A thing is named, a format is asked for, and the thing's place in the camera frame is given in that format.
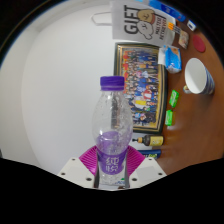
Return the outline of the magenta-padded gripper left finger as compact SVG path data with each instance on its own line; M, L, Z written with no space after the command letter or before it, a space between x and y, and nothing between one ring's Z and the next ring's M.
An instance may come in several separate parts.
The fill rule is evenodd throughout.
M59 171L58 176L81 187L94 187L97 181L98 159L95 146L80 157L72 157Z

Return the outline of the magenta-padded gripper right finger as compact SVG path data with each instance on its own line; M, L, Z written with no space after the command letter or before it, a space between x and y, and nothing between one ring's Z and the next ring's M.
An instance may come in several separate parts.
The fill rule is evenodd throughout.
M166 176L152 157L144 157L132 146L126 156L125 187L140 188Z

